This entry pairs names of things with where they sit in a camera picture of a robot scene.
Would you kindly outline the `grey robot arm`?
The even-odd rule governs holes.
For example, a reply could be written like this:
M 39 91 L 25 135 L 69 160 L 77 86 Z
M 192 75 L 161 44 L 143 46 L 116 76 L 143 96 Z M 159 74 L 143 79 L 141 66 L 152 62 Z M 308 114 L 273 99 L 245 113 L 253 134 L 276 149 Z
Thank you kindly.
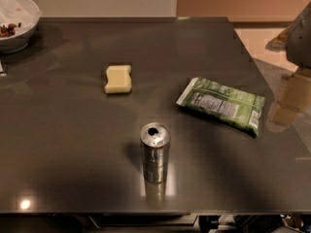
M 303 68 L 311 68 L 311 2 L 290 26 L 286 43 L 287 59 Z

